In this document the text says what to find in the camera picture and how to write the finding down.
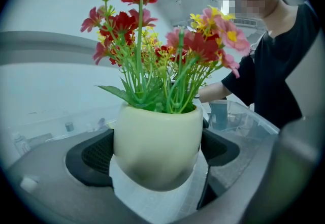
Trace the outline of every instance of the flower arrangement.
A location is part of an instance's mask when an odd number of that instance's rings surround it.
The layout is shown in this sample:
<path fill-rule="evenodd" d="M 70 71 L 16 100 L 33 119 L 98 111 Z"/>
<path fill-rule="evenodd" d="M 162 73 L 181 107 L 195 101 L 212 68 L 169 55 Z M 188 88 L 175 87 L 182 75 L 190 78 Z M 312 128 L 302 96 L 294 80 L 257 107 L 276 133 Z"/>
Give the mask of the flower arrangement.
<path fill-rule="evenodd" d="M 223 50 L 233 48 L 248 55 L 250 44 L 244 33 L 224 15 L 208 6 L 203 14 L 191 14 L 193 31 L 175 28 L 167 33 L 163 45 L 154 31 L 157 18 L 144 6 L 157 0 L 121 0 L 137 9 L 116 14 L 109 0 L 94 7 L 84 20 L 81 31 L 99 28 L 99 41 L 93 56 L 96 65 L 108 57 L 124 74 L 125 90 L 98 86 L 128 102 L 131 106 L 162 113 L 186 113 L 199 87 L 213 72 L 229 68 L 239 77 L 239 64 Z"/>

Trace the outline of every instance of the black shirt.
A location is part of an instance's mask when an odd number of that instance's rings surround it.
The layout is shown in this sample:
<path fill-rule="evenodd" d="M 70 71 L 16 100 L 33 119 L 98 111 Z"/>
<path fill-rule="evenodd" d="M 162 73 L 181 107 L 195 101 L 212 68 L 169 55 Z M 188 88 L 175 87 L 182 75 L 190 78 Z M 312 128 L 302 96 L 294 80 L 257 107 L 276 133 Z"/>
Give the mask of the black shirt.
<path fill-rule="evenodd" d="M 320 29 L 319 21 L 306 4 L 298 6 L 294 26 L 274 39 L 266 32 L 260 40 L 254 61 L 242 58 L 236 79 L 230 73 L 223 85 L 255 112 L 282 128 L 302 116 L 285 79 L 307 53 Z"/>

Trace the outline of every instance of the person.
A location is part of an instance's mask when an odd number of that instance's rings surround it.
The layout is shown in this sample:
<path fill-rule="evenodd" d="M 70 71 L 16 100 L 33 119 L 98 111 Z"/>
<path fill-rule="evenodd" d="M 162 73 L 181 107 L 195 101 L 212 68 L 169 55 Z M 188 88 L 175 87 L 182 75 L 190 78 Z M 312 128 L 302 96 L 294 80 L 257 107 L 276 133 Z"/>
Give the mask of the person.
<path fill-rule="evenodd" d="M 285 79 L 316 38 L 320 24 L 307 4 L 290 6 L 283 0 L 235 0 L 235 10 L 260 18 L 267 31 L 252 55 L 242 58 L 240 77 L 230 73 L 221 82 L 199 90 L 202 103 L 233 93 L 245 105 L 282 128 L 302 117 Z"/>

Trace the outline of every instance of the white flower pot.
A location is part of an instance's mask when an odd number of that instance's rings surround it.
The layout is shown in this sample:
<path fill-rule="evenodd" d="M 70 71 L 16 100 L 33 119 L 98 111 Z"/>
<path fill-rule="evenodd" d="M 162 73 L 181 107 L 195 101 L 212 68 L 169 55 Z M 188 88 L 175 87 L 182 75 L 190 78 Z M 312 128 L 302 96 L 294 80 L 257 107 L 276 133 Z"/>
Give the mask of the white flower pot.
<path fill-rule="evenodd" d="M 176 189 L 193 171 L 202 125 L 201 108 L 185 114 L 165 114 L 123 104 L 114 126 L 117 164 L 147 189 Z"/>

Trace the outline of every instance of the bottle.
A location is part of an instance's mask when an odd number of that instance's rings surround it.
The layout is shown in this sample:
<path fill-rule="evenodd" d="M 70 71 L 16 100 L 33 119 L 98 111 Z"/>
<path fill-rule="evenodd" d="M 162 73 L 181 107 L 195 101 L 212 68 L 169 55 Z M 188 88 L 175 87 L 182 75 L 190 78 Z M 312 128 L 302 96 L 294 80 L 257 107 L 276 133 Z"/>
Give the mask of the bottle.
<path fill-rule="evenodd" d="M 13 138 L 15 142 L 15 146 L 20 155 L 26 154 L 30 151 L 30 146 L 25 136 L 22 136 L 18 132 L 13 133 Z"/>

